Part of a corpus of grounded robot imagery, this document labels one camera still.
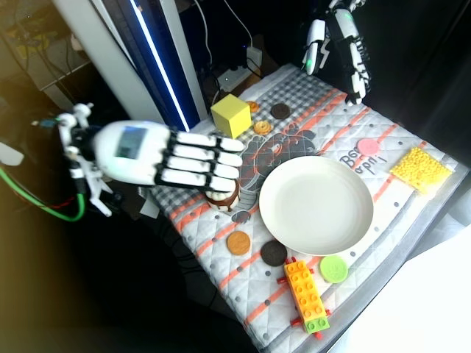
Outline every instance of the white plate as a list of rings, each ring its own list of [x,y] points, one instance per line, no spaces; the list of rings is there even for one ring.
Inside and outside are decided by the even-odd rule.
[[[266,178],[260,213],[283,245],[329,255],[359,242],[373,218],[368,188],[354,171],[325,157],[298,157]]]

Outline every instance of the green cable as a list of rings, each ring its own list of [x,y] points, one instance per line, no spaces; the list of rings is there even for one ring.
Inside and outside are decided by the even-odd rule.
[[[19,186],[17,186],[15,184],[15,182],[13,180],[11,180],[11,178],[8,176],[7,173],[5,173],[5,171],[0,168],[0,177],[8,184],[8,186],[10,186],[18,195],[20,195],[21,197],[24,197],[26,200],[28,200],[29,202],[31,202],[32,204],[34,204],[35,206],[38,206],[39,208],[41,208],[42,210],[45,210],[47,213],[50,213],[64,221],[67,221],[67,222],[76,222],[78,221],[79,219],[81,219],[81,217],[83,217],[83,214],[85,213],[85,198],[83,196],[82,193],[78,193],[77,194],[77,204],[79,206],[79,211],[77,212],[77,214],[74,216],[74,217],[69,217],[68,215],[63,215],[62,213],[59,213],[55,210],[53,210],[52,208],[49,208],[47,207],[45,204],[43,204],[41,201],[35,199],[34,197],[32,197],[31,195],[29,195],[26,191],[24,191],[22,188],[20,188]]]

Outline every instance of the green disc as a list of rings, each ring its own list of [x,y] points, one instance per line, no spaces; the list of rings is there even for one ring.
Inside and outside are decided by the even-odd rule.
[[[327,282],[340,283],[345,281],[348,275],[348,267],[340,256],[326,256],[319,265],[321,275]]]

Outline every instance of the robotic hand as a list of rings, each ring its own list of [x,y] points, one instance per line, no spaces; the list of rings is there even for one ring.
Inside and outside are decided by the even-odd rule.
[[[71,175],[86,178],[91,203],[105,215],[100,201],[111,193],[102,181],[107,175],[136,185],[168,185],[216,193],[232,193],[244,149],[241,141],[178,132],[151,121],[117,121],[98,132],[88,126],[92,104],[77,104],[74,113],[60,114],[59,133]]]
[[[365,2],[366,0],[331,0],[325,13],[319,14],[320,18],[315,19],[309,28],[307,49],[302,59],[308,75],[315,74],[324,67],[330,53],[326,46],[332,40],[344,66],[347,80],[345,101],[348,105],[360,104],[369,92],[370,74],[365,66],[365,61],[369,58],[352,16],[352,11]]]

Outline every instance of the gray gingham pattern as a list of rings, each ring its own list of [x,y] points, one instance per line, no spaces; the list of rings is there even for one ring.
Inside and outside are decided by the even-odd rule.
[[[273,88],[261,96],[252,98],[261,106],[261,110],[252,115],[253,120],[270,121],[274,125],[274,131],[271,135],[281,132],[292,122],[292,119],[302,115],[331,90],[332,87],[318,79],[307,76],[300,70],[293,70]],[[339,94],[340,92],[335,91],[324,104],[315,109],[309,116],[306,116],[304,122]],[[271,106],[280,102],[291,108],[291,116],[285,121],[277,121],[269,113]],[[365,108],[362,104],[354,107],[347,107],[343,102],[338,104],[318,124],[313,126],[312,131],[316,134],[314,137],[316,148],[319,150],[325,146],[339,130],[346,127]],[[357,124],[354,124],[338,138],[325,152],[324,156],[340,160],[343,156],[348,155],[348,152],[356,146],[359,139],[378,139],[392,124],[389,119],[374,110],[370,110]],[[256,134],[249,129],[240,139],[248,143],[255,136]],[[421,142],[420,138],[400,126],[392,130],[381,143],[380,152],[378,157],[375,158],[375,164],[369,168],[361,165],[361,173],[358,174],[372,195],[378,192],[390,175],[389,169],[410,148],[418,146]],[[430,144],[427,144],[424,150],[432,157],[441,160],[450,170],[454,170],[457,166],[455,160]],[[153,190],[156,201],[166,214],[172,213],[197,194],[194,191],[163,187],[156,187]],[[204,200],[198,201],[194,206],[183,211],[174,221],[178,221],[204,202]],[[428,202],[429,199],[417,195],[408,185],[398,181],[393,182],[378,202],[375,203],[375,216],[372,227],[364,239],[348,251],[340,254],[349,266],[348,278],[343,283],[331,285],[323,280],[319,275],[317,266],[314,266],[314,280],[319,292],[322,294],[322,300],[326,308],[333,312],[329,319],[331,328],[345,327],[348,324],[342,321],[342,303],[362,285],[368,276],[381,265],[392,249],[400,243],[404,234]],[[407,213],[401,213],[406,204],[408,205]],[[214,239],[215,235],[232,223],[230,214],[209,210],[187,224],[182,231],[182,237],[187,247],[196,253],[205,243]],[[225,237],[223,237],[212,242],[211,246],[198,257],[201,266],[216,286],[219,286],[231,273],[237,271],[244,261],[256,255],[265,242],[273,239],[258,211],[253,213],[250,220],[244,224],[239,224],[235,229],[252,236],[252,249],[249,254],[240,257],[231,255],[227,250]],[[296,256],[299,260],[306,261],[312,259],[312,257],[291,250],[288,250],[288,256]],[[237,318],[241,323],[244,323],[250,313],[260,307],[280,288],[276,283],[276,279],[282,276],[282,267],[273,268],[258,259],[233,277],[225,286],[220,287],[220,291]],[[288,290],[276,301],[271,302],[248,325],[244,326],[255,346],[262,352],[291,353],[301,347],[305,341],[313,339],[302,328],[290,327],[290,320],[297,316],[293,299]],[[313,352],[317,352],[321,348],[322,342]]]

